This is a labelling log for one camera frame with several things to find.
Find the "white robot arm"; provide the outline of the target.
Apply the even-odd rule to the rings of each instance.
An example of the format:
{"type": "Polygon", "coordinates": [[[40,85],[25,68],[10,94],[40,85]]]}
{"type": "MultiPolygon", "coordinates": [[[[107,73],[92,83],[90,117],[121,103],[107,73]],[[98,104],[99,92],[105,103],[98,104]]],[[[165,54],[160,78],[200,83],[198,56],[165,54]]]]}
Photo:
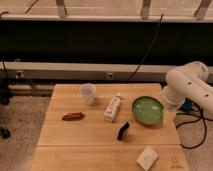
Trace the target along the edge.
{"type": "Polygon", "coordinates": [[[206,83],[208,76],[208,67],[199,61],[172,68],[166,74],[167,85],[161,93],[163,105],[178,109],[188,98],[207,114],[213,114],[213,87],[206,83]]]}

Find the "blue object behind arm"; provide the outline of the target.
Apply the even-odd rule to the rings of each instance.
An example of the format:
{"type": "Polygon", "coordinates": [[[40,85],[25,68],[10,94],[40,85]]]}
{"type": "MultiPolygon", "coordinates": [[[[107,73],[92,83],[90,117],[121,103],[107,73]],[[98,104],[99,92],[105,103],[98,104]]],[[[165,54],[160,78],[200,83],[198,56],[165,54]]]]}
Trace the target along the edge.
{"type": "Polygon", "coordinates": [[[189,112],[192,110],[192,102],[189,99],[186,99],[183,105],[180,108],[183,112],[189,112]]]}

